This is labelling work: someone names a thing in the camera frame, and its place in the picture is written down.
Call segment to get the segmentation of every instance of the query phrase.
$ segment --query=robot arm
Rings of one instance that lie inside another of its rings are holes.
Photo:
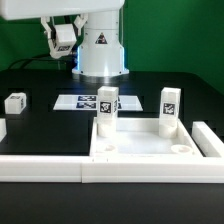
[[[50,27],[51,16],[81,14],[74,22],[78,35],[91,12],[117,10],[124,0],[0,0],[0,15],[7,20],[40,18],[46,30],[50,55],[60,58],[68,55],[76,43],[72,24]]]
[[[50,54],[60,58],[71,52],[76,34],[72,24],[49,25],[50,17],[78,15],[74,22],[78,35],[84,25],[85,32],[77,50],[77,66],[72,70],[74,77],[111,77],[129,72],[124,66],[124,48],[118,39],[119,9],[124,1],[0,0],[0,16],[7,20],[41,18]]]

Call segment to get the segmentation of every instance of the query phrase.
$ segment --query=warning triangle label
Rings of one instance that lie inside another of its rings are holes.
[[[96,44],[107,44],[107,40],[103,33],[101,33],[98,39],[96,40]]]

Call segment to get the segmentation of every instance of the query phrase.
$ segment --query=white tray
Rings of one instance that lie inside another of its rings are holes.
[[[194,131],[198,144],[208,142],[203,130]],[[164,141],[159,151],[156,145],[141,147],[149,145],[150,139],[158,143],[158,119],[119,118],[118,132],[134,136],[136,145],[132,139],[126,148],[118,144],[116,153],[97,152],[97,144],[102,141],[97,137],[94,120],[90,156],[1,155],[0,181],[224,183],[224,158],[202,157],[180,121],[178,138]],[[170,146],[176,143],[191,146],[194,153],[190,156],[173,154]]]
[[[192,154],[178,154],[171,150],[173,145],[184,145],[193,149]],[[118,118],[117,131],[111,138],[97,135],[97,118],[94,118],[90,156],[94,157],[170,157],[199,156],[197,146],[180,120],[177,125],[177,137],[165,139],[159,136],[159,119]]]

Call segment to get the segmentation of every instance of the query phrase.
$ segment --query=white robot body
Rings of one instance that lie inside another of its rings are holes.
[[[0,15],[7,20],[118,10],[124,0],[0,0]]]
[[[84,41],[78,48],[74,74],[112,77],[128,74],[124,48],[119,43],[119,11],[90,13],[84,27]]]

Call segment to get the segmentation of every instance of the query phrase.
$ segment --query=white block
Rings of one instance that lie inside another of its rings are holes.
[[[163,138],[175,138],[179,115],[181,90],[164,88],[161,92],[159,135]]]
[[[26,94],[25,93],[12,93],[5,100],[5,113],[6,114],[20,114],[26,107]]]
[[[6,123],[5,119],[0,119],[0,142],[6,136]]]
[[[110,137],[116,133],[118,88],[102,86],[98,89],[98,135]]]
[[[224,157],[224,144],[204,122],[194,122],[192,137],[208,157]]]
[[[76,43],[76,37],[72,24],[55,25],[56,41],[54,51],[51,51],[51,56],[58,58],[66,56],[71,51]]]
[[[82,163],[82,182],[223,183],[223,171],[223,160],[218,158],[94,158]]]
[[[0,181],[81,182],[79,156],[0,156]]]

